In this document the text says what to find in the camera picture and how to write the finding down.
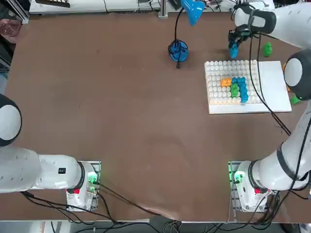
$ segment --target green toy block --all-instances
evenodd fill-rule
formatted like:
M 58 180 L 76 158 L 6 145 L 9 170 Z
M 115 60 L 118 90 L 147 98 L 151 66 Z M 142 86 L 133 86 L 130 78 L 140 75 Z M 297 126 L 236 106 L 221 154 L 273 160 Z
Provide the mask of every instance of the green toy block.
M 263 46 L 262 50 L 263 50 L 263 55 L 264 55 L 265 57 L 269 57 L 269 56 L 271 55 L 271 53 L 272 53 L 272 46 L 271 46 L 271 43 L 270 43 L 270 42 L 269 42 L 269 43 L 266 43 L 266 44 Z
M 231 84 L 231 97 L 238 97 L 238 84 L 237 83 L 233 83 Z
M 297 104 L 297 103 L 299 103 L 300 101 L 301 101 L 301 100 L 298 99 L 297 96 L 293 96 L 293 97 L 291 98 L 291 103 L 292 103 L 292 104 Z

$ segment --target lego board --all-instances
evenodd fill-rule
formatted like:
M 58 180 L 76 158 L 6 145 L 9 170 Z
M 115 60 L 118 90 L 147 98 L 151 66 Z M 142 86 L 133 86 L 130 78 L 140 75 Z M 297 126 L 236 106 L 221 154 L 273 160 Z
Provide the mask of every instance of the lego board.
M 274 112 L 292 110 L 280 61 L 259 62 L 262 92 L 266 103 Z M 251 61 L 255 88 L 260 93 L 257 61 Z M 240 94 L 231 97 L 230 87 L 221 87 L 225 78 L 245 77 L 248 100 L 241 103 Z M 208 111 L 210 114 L 269 112 L 261 103 L 250 80 L 249 61 L 205 62 Z

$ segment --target blue lamp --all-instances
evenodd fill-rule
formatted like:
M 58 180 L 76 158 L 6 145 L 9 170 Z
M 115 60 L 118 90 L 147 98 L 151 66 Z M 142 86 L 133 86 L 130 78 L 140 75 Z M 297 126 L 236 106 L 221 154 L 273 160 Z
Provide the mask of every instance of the blue lamp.
M 181 13 L 183 12 L 183 10 L 185 9 L 188 14 L 190 25 L 193 26 L 199 20 L 205 7 L 204 2 L 200 0 L 196 0 L 196 1 L 181 0 L 181 5 L 182 5 L 182 8 L 176 18 L 176 23 L 175 23 L 175 39 L 168 47 L 170 57 L 175 62 L 177 62 L 177 65 L 176 65 L 177 68 L 180 68 L 180 63 L 184 62 L 187 59 L 188 53 L 189 53 L 187 44 L 183 42 L 182 40 L 177 39 L 178 19 Z
M 200 0 L 181 0 L 181 5 L 188 14 L 190 25 L 195 25 L 203 13 L 205 7 L 204 2 Z

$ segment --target black cable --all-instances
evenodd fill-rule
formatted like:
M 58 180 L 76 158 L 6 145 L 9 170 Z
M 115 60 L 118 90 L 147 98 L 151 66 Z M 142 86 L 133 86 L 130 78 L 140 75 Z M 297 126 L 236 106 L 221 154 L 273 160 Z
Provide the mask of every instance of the black cable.
M 219 227 L 221 227 L 223 225 L 223 223 L 220 223 L 220 224 L 218 224 L 217 226 L 213 226 L 211 229 L 209 229 L 206 233 L 209 233 L 209 232 L 211 232 L 214 228 L 216 228 L 216 227 L 218 227 L 216 230 L 218 230 L 219 229 Z
M 210 9 L 212 10 L 212 12 L 215 12 L 215 11 L 213 10 L 213 8 L 211 8 L 209 5 L 206 5 L 206 7 L 207 7 L 207 8 L 210 8 Z
M 56 233 L 56 230 L 55 230 L 55 228 L 53 226 L 53 222 L 52 221 L 51 221 L 51 227 L 52 227 L 53 233 Z
M 255 215 L 257 209 L 259 208 L 260 204 L 261 204 L 261 203 L 263 202 L 263 200 L 265 200 L 266 198 L 267 198 L 267 195 L 264 196 L 264 197 L 260 200 L 260 202 L 258 203 L 257 207 L 255 208 L 255 210 L 254 210 L 252 216 L 250 217 L 250 219 L 248 220 L 247 223 L 244 223 L 244 224 L 243 224 L 243 226 L 236 227 L 236 228 L 233 228 L 233 229 L 221 229 L 221 228 L 220 228 L 221 226 L 219 226 L 219 227 L 217 228 L 217 230 L 219 229 L 219 230 L 221 230 L 221 231 L 231 232 L 231 231 L 235 231 L 235 230 L 237 230 L 237 229 L 242 229 L 242 228 L 246 227 L 247 225 L 250 224 L 250 222 L 252 221 L 252 219 L 253 219 L 253 217 L 254 217 L 254 215 Z
M 219 11 L 221 12 L 220 5 L 218 4 L 218 1 L 215 0 L 215 2 L 217 3 L 217 7 L 218 7 Z
M 260 92 L 261 92 L 261 96 L 262 96 L 262 99 L 264 101 L 265 98 L 264 98 L 264 95 L 263 95 L 263 92 L 262 92 L 262 86 L 261 86 L 261 77 L 260 77 L 260 70 L 259 70 L 259 51 L 260 51 L 260 44 L 261 44 L 261 34 L 259 33 L 259 42 L 258 42 L 258 50 L 257 50 L 257 68 L 258 68 L 258 76 L 259 76 L 259 86 L 260 86 Z M 291 135 L 291 131 L 286 127 L 286 125 L 278 118 L 276 117 L 276 115 L 274 113 L 271 113 L 272 117 L 275 119 L 275 121 L 280 125 L 280 127 L 285 131 L 285 133 L 289 136 Z
M 176 68 L 179 69 L 180 68 L 180 55 L 181 55 L 181 50 L 182 49 L 188 49 L 188 46 L 185 42 L 177 39 L 177 24 L 178 24 L 178 20 L 179 20 L 179 17 L 181 15 L 181 13 L 183 12 L 184 8 L 182 7 L 181 10 L 179 11 L 178 15 L 177 15 L 177 18 L 176 18 L 176 22 L 175 22 L 175 31 L 174 31 L 174 40 L 173 42 L 168 46 L 168 51 L 169 51 L 169 54 L 174 54 L 176 52 L 173 52 L 172 51 L 172 47 L 176 48 L 178 47 L 178 51 L 179 51 L 179 56 L 178 56 L 178 59 L 177 59 L 177 65 L 176 65 Z
M 104 4 L 105 4 L 105 10 L 107 13 L 109 13 L 109 11 L 107 10 L 107 6 L 106 6 L 106 1 L 104 0 Z
M 256 230 L 259 230 L 259 231 L 264 231 L 266 230 L 268 227 L 270 227 L 271 223 L 269 223 L 267 226 L 265 226 L 264 228 L 257 228 L 257 227 L 254 227 L 252 226 L 252 228 L 255 228 Z
M 66 215 L 66 214 L 64 214 L 64 213 L 61 212 L 67 219 L 69 219 L 69 220 L 72 221 L 73 223 L 76 223 L 76 224 L 81 224 L 81 223 L 83 223 L 83 224 L 85 224 L 85 225 L 93 225 L 93 224 L 94 224 L 94 222 L 93 222 L 93 223 L 83 222 L 76 214 L 74 214 L 73 212 L 71 212 L 71 211 L 69 211 L 69 210 L 63 209 L 63 208 L 61 208 L 61 207 L 53 206 L 52 204 L 47 203 L 47 202 L 46 202 L 46 203 L 47 203 L 48 205 L 44 205 L 44 204 L 35 202 L 34 200 L 31 200 L 27 195 L 24 195 L 24 197 L 25 197 L 27 200 L 29 200 L 31 203 L 33 203 L 33 204 L 36 204 L 36 205 L 39 205 L 39 206 L 43 206 L 43 207 L 47 207 L 47 208 L 52 208 L 52 209 L 55 209 L 55 210 L 57 210 L 57 211 L 59 211 L 59 212 L 61 212 L 60 210 L 63 210 L 63 211 L 66 211 L 66 212 L 71 213 L 72 215 L 74 215 L 74 216 L 79 220 L 79 222 L 73 220 L 73 219 L 70 218 L 68 215 Z
M 154 226 L 152 226 L 150 223 L 147 222 L 133 222 L 133 223 L 129 223 L 127 225 L 123 225 L 123 226 L 116 226 L 116 227 L 101 227 L 101 228 L 96 228 L 96 230 L 113 230 L 113 229 L 120 229 L 120 228 L 124 228 L 124 227 L 128 227 L 128 226 L 132 226 L 132 225 L 148 225 L 150 226 L 152 229 L 154 229 L 157 233 L 161 233 L 160 231 L 158 231 Z M 92 231 L 94 228 L 88 228 L 88 229 L 83 229 L 83 230 L 79 230 L 75 233 L 81 233 L 81 232 L 85 232 L 85 231 Z
M 299 197 L 299 198 L 301 198 L 301 199 L 303 199 L 303 200 L 309 200 L 309 198 L 305 198 L 305 197 L 303 197 L 303 196 L 301 196 L 301 195 L 299 195 L 298 193 L 296 193 L 296 192 L 294 192 L 294 191 L 290 191 L 291 193 L 294 193 L 297 197 Z
M 278 118 L 278 116 L 271 110 L 271 108 L 266 104 L 266 102 L 262 99 L 262 97 L 260 96 L 260 94 L 258 93 L 257 89 L 255 88 L 254 85 L 254 81 L 253 81 L 253 77 L 252 77 L 252 71 L 251 71 L 251 61 L 252 61 L 252 41 L 253 41 L 253 35 L 250 35 L 251 41 L 250 41 L 250 48 L 249 48 L 249 73 L 250 73 L 250 77 L 251 77 L 251 82 L 253 85 L 253 88 L 257 94 L 257 96 L 259 97 L 260 101 L 267 107 L 267 109 L 270 111 L 271 115 L 273 116 L 273 118 L 276 120 L 276 122 L 280 125 L 280 127 L 285 131 L 285 133 L 290 136 L 291 135 L 291 131 L 286 127 L 286 125 L 280 120 L 280 118 Z
M 213 233 L 216 233 L 216 231 L 218 231 L 222 225 L 223 225 L 223 224 L 219 224 L 219 225 L 216 227 L 216 230 L 215 230 Z
M 75 209 L 82 210 L 82 211 L 91 213 L 91 214 L 93 214 L 93 215 L 102 216 L 102 217 L 105 217 L 105 218 L 108 218 L 109 220 L 111 220 L 110 217 L 108 217 L 108 216 L 106 216 L 106 215 L 99 214 L 99 213 L 96 213 L 96 212 L 92 212 L 92 211 L 90 211 L 90 210 L 86 210 L 86 209 L 83 209 L 83 208 L 80 208 L 80 207 L 77 207 L 77 206 L 68 205 L 68 204 L 55 203 L 55 202 L 53 202 L 53 201 L 45 200 L 45 199 L 42 199 L 42 198 L 37 198 L 37 197 L 35 197 L 33 194 L 31 194 L 31 195 L 28 196 L 28 197 L 31 198 L 31 199 L 43 201 L 43 202 L 45 202 L 45 203 L 49 203 L 49 204 L 52 204 L 52 205 L 65 206 L 65 207 L 67 207 L 67 208 L 68 208 L 68 207 L 75 208 Z
M 103 195 L 100 194 L 100 193 L 97 193 L 97 195 L 100 197 L 100 199 L 102 199 L 102 201 L 103 201 L 103 203 L 104 203 L 104 205 L 105 205 L 105 207 L 106 207 L 107 214 L 108 214 L 108 216 L 110 217 L 112 223 L 113 223 L 114 225 L 123 224 L 123 222 L 117 222 L 116 220 L 113 219 L 113 217 L 112 217 L 111 214 L 110 214 L 110 211 L 109 211 L 109 208 L 108 208 L 108 204 L 107 204 L 105 198 L 103 197 Z
M 310 187 L 311 185 L 311 171 L 309 171 L 309 180 L 308 183 L 306 183 L 305 186 L 301 187 L 301 188 L 293 188 L 294 191 L 302 191 L 305 190 L 306 188 Z
M 149 3 L 149 5 L 150 5 L 150 7 L 151 7 L 151 10 L 154 12 L 154 9 L 153 9 L 153 7 L 152 7 L 152 5 L 151 5 L 151 2 Z
M 261 44 L 261 34 L 259 34 L 259 42 L 258 42 L 258 50 L 257 50 L 257 68 L 258 68 L 258 77 L 259 77 L 259 86 L 260 86 L 260 92 L 261 92 L 261 96 L 262 96 L 262 99 L 264 101 L 265 98 L 263 96 L 263 92 L 262 92 L 262 87 L 261 87 L 261 78 L 260 78 L 260 70 L 259 70 L 259 51 L 260 51 L 260 44 Z
M 147 212 L 147 213 L 149 213 L 149 214 L 157 215 L 157 216 L 159 215 L 159 214 L 157 214 L 157 213 L 155 213 L 155 212 L 153 212 L 153 211 L 147 210 L 147 209 L 145 209 L 145 208 L 143 208 L 143 207 L 137 205 L 136 203 L 134 203 L 134 202 L 132 202 L 132 201 L 126 199 L 125 197 L 121 196 L 121 195 L 118 194 L 117 192 L 113 191 L 112 189 L 108 188 L 107 186 L 105 186 L 105 185 L 103 185 L 103 184 L 101 184 L 101 183 L 93 182 L 93 184 L 100 185 L 101 187 L 103 187 L 103 188 L 109 190 L 110 192 L 112 192 L 113 194 L 115 194 L 115 195 L 118 196 L 119 198 L 123 199 L 124 201 L 130 203 L 131 205 L 133 205 L 133 206 L 135 206 L 135 207 L 137 207 L 137 208 L 139 208 L 139 209 L 141 209 L 141 210 L 143 210 L 143 211 L 145 211 L 145 212 Z
M 113 224 L 111 227 L 109 227 L 109 228 L 108 228 L 107 230 L 105 230 L 103 233 L 105 233 L 105 232 L 111 230 L 114 226 L 115 226 L 115 224 Z

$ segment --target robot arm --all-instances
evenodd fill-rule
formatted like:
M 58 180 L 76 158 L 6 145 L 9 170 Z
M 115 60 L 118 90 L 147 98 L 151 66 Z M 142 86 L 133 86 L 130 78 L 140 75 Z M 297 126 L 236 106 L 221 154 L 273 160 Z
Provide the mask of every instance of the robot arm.
M 17 105 L 0 94 L 0 193 L 65 189 L 68 204 L 91 210 L 97 191 L 88 181 L 98 181 L 91 163 L 77 162 L 66 155 L 38 155 L 32 150 L 10 146 L 18 137 L 21 125 Z
M 253 4 L 239 7 L 234 19 L 237 29 L 249 29 L 296 47 L 311 48 L 311 3 L 297 3 L 269 11 L 258 9 Z
M 284 78 L 287 86 L 308 106 L 291 136 L 266 158 L 244 161 L 235 181 L 242 210 L 253 212 L 269 190 L 288 190 L 294 180 L 301 143 L 311 117 L 311 3 L 298 3 L 269 11 L 248 5 L 235 13 L 237 34 L 263 33 L 297 47 L 305 48 L 292 55 L 286 63 Z M 311 134 L 308 134 L 294 188 L 306 186 L 311 170 Z M 260 205 L 264 209 L 266 200 Z

